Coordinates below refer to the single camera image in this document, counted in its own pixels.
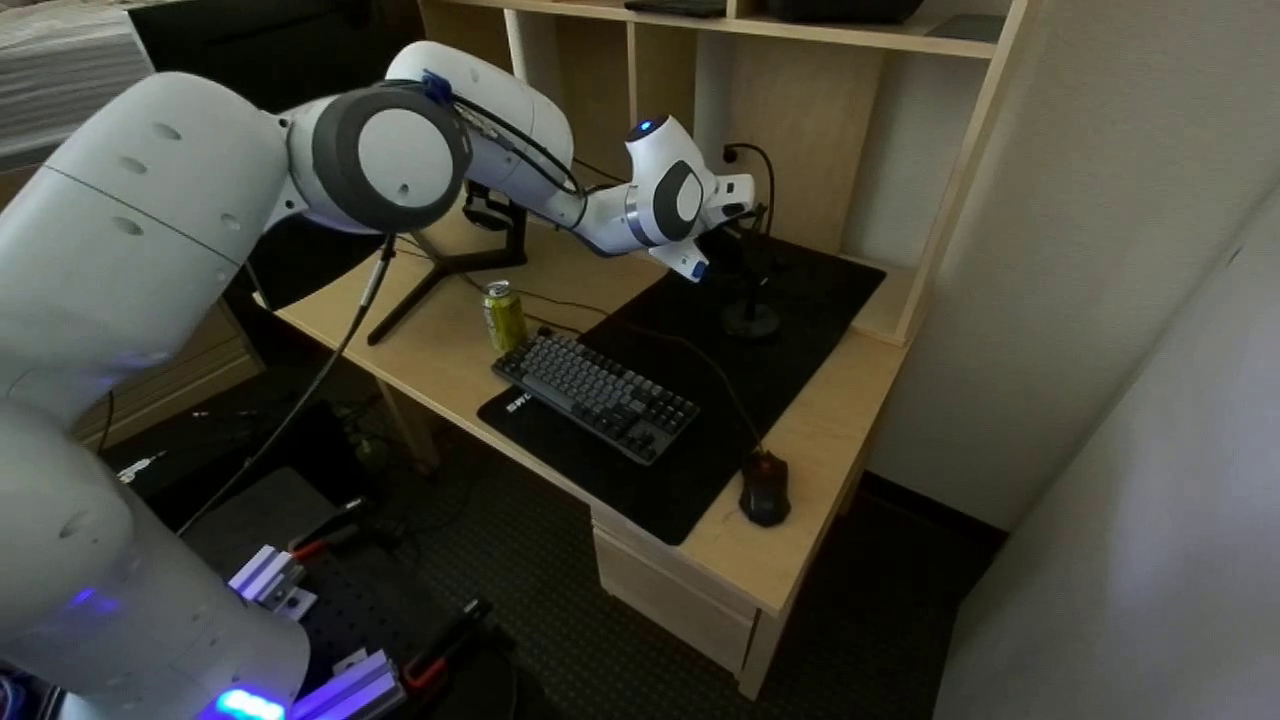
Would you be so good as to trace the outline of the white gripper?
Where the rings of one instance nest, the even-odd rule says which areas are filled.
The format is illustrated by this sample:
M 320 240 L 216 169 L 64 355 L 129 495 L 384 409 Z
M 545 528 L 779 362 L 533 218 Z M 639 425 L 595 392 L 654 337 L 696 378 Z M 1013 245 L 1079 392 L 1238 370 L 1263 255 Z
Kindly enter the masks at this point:
M 756 181 L 749 170 L 709 176 L 700 218 L 721 226 L 756 207 Z

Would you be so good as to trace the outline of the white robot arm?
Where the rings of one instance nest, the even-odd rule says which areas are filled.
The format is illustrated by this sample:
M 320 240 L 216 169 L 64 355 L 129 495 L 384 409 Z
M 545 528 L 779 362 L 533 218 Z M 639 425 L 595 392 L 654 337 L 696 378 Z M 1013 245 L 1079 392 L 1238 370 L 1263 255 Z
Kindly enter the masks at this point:
M 61 720 L 232 720 L 239 691 L 288 711 L 308 631 L 237 594 L 82 435 L 83 417 L 213 309 L 255 301 L 253 259 L 284 218 L 384 240 L 490 188 L 602 255 L 706 281 L 700 235 L 751 212 L 756 181 L 713 169 L 672 117 L 625 152 L 625 181 L 577 185 L 567 117 L 441 41 L 288 113 L 192 71 L 98 106 L 0 225 L 3 665 L 54 684 Z

